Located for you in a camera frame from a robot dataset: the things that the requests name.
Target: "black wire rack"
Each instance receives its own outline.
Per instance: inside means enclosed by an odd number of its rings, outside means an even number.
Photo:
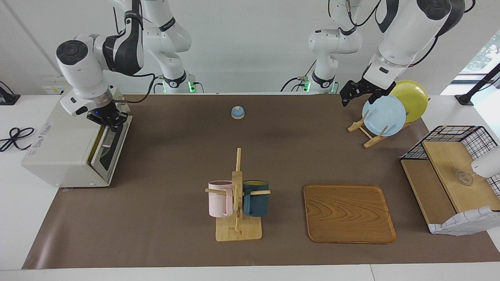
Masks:
[[[439,126],[401,156],[401,159],[429,160],[423,142],[463,143],[474,160],[498,146],[483,126]],[[488,178],[487,182],[500,198],[500,173]]]

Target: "yellow bowl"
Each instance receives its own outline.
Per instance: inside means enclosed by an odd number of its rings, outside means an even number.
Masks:
[[[419,119],[426,112],[429,97],[426,89],[419,83],[411,80],[397,81],[390,94],[404,105],[406,123]]]

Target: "white table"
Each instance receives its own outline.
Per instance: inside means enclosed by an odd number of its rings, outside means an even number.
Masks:
[[[60,96],[22,96],[16,106],[0,107],[0,136],[12,127],[40,130]],[[452,96],[433,96],[422,117],[429,130],[439,125],[481,125],[491,132],[473,107],[460,106]],[[33,141],[20,141],[21,146]],[[267,281],[497,281],[500,262],[455,264],[357,264],[319,266],[162,267],[162,268],[74,268],[20,270],[56,188],[21,167],[24,151],[10,149],[0,154],[0,280],[204,280]],[[500,227],[489,230],[500,249]]]

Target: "blue mug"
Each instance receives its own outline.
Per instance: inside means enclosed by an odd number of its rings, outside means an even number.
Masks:
[[[252,191],[269,190],[269,182],[245,180],[243,182],[243,214],[249,217],[263,217],[268,213],[268,194],[250,195]]]

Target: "brown tabletop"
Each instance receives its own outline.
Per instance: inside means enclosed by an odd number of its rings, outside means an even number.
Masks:
[[[418,120],[364,149],[367,137],[347,127],[361,118],[365,101],[343,108],[338,95],[153,95],[133,104],[111,186],[60,189],[23,268],[500,261],[486,232],[429,233],[398,160],[428,131]],[[241,120],[230,116],[235,105],[245,109]],[[243,178],[269,181],[272,190],[263,237],[216,242],[204,189],[210,181],[231,179],[237,147]],[[312,242],[303,187],[315,183],[378,185],[396,241]]]

